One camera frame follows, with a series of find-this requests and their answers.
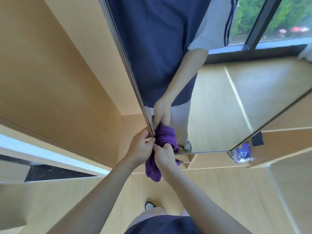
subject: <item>gray pants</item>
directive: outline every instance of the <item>gray pants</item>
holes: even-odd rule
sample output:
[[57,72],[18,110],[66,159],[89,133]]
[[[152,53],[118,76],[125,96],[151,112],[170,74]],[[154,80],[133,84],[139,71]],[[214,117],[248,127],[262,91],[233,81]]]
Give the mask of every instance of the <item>gray pants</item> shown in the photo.
[[[144,107],[147,114],[147,118],[152,123],[152,116],[154,115],[154,109]],[[176,138],[178,145],[185,146],[188,142],[188,117],[190,115],[191,101],[179,106],[171,107],[170,113],[170,126],[176,132]]]

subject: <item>white sleeve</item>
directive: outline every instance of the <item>white sleeve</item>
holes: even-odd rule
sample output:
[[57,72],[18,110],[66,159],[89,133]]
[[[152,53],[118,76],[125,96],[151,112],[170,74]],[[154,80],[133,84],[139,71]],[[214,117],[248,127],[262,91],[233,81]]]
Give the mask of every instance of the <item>white sleeve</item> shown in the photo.
[[228,45],[231,24],[238,0],[211,0],[188,50],[212,50]]

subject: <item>glass pane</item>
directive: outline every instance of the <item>glass pane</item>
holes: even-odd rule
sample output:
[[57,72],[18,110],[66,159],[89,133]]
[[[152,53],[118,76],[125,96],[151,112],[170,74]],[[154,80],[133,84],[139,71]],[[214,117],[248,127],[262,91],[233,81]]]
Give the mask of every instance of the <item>glass pane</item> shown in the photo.
[[260,42],[312,37],[312,0],[283,0]]
[[244,44],[265,0],[238,0],[229,45]]

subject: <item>reflected person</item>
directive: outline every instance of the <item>reflected person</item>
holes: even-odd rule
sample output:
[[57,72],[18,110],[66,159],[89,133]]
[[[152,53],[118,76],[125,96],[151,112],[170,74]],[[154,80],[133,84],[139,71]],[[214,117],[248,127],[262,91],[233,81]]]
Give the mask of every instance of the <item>reflected person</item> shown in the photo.
[[173,127],[187,152],[197,71],[209,50],[228,45],[237,1],[108,0],[150,122]]

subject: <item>purple cloth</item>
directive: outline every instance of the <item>purple cloth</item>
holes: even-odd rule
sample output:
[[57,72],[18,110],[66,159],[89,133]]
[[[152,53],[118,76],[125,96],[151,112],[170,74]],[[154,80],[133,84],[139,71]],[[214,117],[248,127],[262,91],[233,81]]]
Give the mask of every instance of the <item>purple cloth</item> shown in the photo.
[[[177,146],[176,133],[174,129],[170,126],[165,126],[163,124],[159,124],[157,129],[155,130],[155,144],[163,147],[166,143],[171,144],[175,153],[179,152],[179,148]],[[181,162],[176,159],[176,163],[179,166]],[[155,152],[152,151],[151,156],[145,162],[145,173],[147,177],[150,177],[153,181],[158,182],[161,180],[161,172],[158,169],[155,163]]]

